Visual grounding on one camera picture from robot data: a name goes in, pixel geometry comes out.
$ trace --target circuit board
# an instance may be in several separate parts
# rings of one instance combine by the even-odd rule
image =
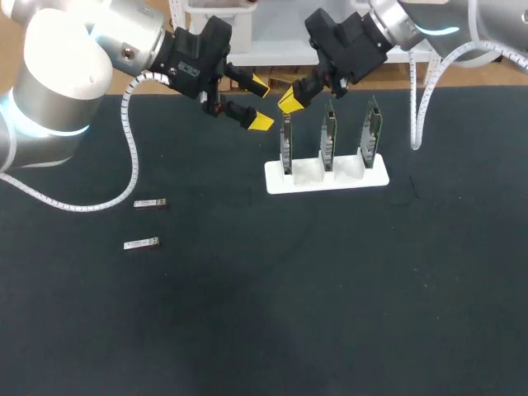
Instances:
[[[282,127],[280,128],[280,155],[285,175],[291,175],[293,172],[292,161],[294,145],[292,131],[290,116],[283,114]]]
[[[372,97],[372,100],[368,104],[360,142],[361,156],[367,169],[374,167],[382,125],[383,116],[381,115],[376,98]]]
[[[333,171],[333,159],[336,153],[337,119],[332,101],[324,109],[323,127],[321,128],[321,156],[325,172]]]

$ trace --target cable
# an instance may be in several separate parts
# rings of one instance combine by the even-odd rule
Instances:
[[[500,55],[509,58],[525,71],[528,70],[528,59],[519,54],[516,50],[493,41],[480,40],[478,27],[478,0],[469,0],[468,23],[472,41],[455,49],[436,68],[431,81],[427,84],[426,90],[423,93],[417,120],[415,120],[417,106],[417,66],[414,54],[409,52],[409,63],[411,65],[411,147],[415,151],[419,150],[422,146],[423,126],[426,122],[427,109],[429,108],[429,102],[431,101],[436,85],[438,84],[438,81],[440,81],[441,76],[453,63],[456,62],[458,58],[474,50],[485,51],[486,54],[479,58],[458,63],[459,66],[466,68],[477,68],[492,62],[497,57],[496,53],[499,53]]]
[[[432,94],[435,91],[436,85],[440,81],[440,78],[458,58],[474,50],[497,52],[500,55],[509,58],[513,63],[519,65],[524,70],[528,70],[528,59],[525,56],[519,54],[513,48],[495,43],[493,41],[479,41],[477,43],[469,42],[455,49],[436,69],[431,81],[427,84],[426,90],[423,93],[422,103],[420,105],[420,110],[418,111],[416,130],[411,130],[411,145],[413,150],[419,150],[422,146],[423,126],[425,125],[427,108],[429,107]]]
[[[4,180],[5,182],[8,182],[9,184],[12,184],[14,187],[24,191],[26,194],[29,194],[30,196],[36,198],[37,200],[44,202],[47,205],[53,206],[54,208],[57,208],[60,210],[66,210],[68,212],[97,212],[99,210],[109,209],[112,206],[116,206],[120,204],[121,202],[123,202],[125,199],[127,199],[130,196],[130,194],[135,188],[135,185],[138,182],[138,176],[139,176],[138,152],[135,147],[134,136],[132,135],[132,129],[130,128],[130,122],[129,122],[130,98],[132,97],[132,93],[134,93],[134,91],[139,85],[141,85],[145,81],[150,81],[150,80],[157,81],[164,85],[169,84],[168,77],[163,74],[159,74],[159,73],[141,74],[140,76],[132,80],[130,85],[126,88],[125,94],[123,95],[123,100],[121,102],[121,124],[123,125],[123,131],[125,132],[126,141],[130,149],[130,158],[132,161],[132,175],[130,177],[129,185],[121,193],[120,196],[114,198],[113,200],[109,200],[108,202],[104,204],[99,204],[99,205],[89,205],[89,206],[68,205],[68,204],[64,204],[62,202],[53,200],[49,198],[48,196],[45,196],[44,194],[39,193],[38,191],[32,189],[31,187],[27,186],[26,184],[22,183],[16,178],[7,175],[6,173],[0,173],[0,179]]]
[[[411,76],[411,146],[416,142],[416,107],[417,107],[417,65],[414,51],[409,51],[409,74]]]

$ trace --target white shelf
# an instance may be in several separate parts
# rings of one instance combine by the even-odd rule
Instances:
[[[229,62],[237,66],[305,66],[318,64],[317,53],[309,45],[304,20],[323,7],[341,22],[354,10],[346,0],[266,0],[258,3],[253,15],[252,50],[231,54]],[[427,45],[415,50],[417,62],[429,62]],[[389,52],[388,63],[408,63],[400,49]]]
[[[365,169],[361,151],[357,155],[335,157],[333,172],[325,172],[321,152],[318,158],[294,159],[292,174],[285,175],[282,161],[266,163],[266,186],[269,194],[292,194],[312,191],[349,190],[389,184],[389,174],[381,155],[374,167]]]

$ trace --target white holder stand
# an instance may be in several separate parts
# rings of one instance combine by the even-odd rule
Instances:
[[[280,161],[266,163],[265,170],[267,192],[272,195],[346,190],[389,184],[389,174],[381,155],[376,154],[374,167],[366,169],[359,149],[357,155],[335,157],[333,172],[325,172],[321,152],[318,158],[294,159],[291,175],[285,175],[282,158]]]

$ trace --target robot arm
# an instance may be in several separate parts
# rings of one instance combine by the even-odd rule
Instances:
[[[280,100],[284,113],[303,110],[324,87],[337,98],[387,60],[394,47],[411,50],[427,39],[439,55],[470,41],[494,40],[520,52],[528,48],[528,11],[523,0],[370,0],[371,11],[355,13],[337,24],[317,10],[305,25],[319,65],[296,81]],[[465,54],[459,66],[474,67],[497,56],[482,51]]]
[[[219,95],[224,75],[264,97],[269,88],[227,63],[231,26],[212,17],[200,35],[163,28],[163,14],[140,0],[2,0],[27,28],[24,59],[13,89],[0,101],[0,172],[67,161],[89,127],[116,68],[148,70],[196,99],[212,116],[224,113],[248,130],[273,120]]]

